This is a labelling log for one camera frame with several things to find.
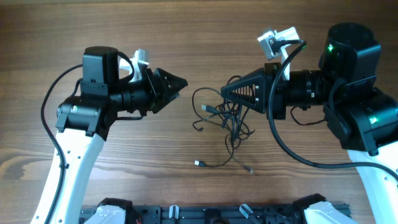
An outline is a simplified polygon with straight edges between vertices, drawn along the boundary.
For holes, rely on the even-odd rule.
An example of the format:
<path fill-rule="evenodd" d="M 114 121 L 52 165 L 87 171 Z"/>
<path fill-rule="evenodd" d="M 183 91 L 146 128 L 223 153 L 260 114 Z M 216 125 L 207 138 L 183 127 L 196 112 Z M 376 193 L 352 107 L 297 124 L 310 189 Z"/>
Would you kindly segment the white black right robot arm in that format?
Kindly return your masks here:
<path fill-rule="evenodd" d="M 296 29 L 267 29 L 259 36 L 268 61 L 221 89 L 221 96 L 265 114 L 277 142 L 275 121 L 287 107 L 320 105 L 328 129 L 357 169 L 377 223 L 397 222 L 397 102 L 374 86 L 381 46 L 370 28 L 333 25 L 318 70 L 292 71 L 306 45 Z"/>

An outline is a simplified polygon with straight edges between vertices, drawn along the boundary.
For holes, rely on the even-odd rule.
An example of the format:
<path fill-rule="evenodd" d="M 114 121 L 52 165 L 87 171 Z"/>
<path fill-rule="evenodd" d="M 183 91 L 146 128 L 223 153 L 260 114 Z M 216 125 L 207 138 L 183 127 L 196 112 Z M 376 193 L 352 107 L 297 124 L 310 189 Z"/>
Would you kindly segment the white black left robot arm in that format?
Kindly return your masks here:
<path fill-rule="evenodd" d="M 52 165 L 32 223 L 77 223 L 95 161 L 115 121 L 158 113 L 188 85 L 184 78 L 148 67 L 146 53 L 133 58 L 113 47 L 85 49 L 83 75 L 75 92 L 57 108 L 56 134 L 43 126 L 55 146 Z M 121 111 L 139 112 L 120 117 Z"/>

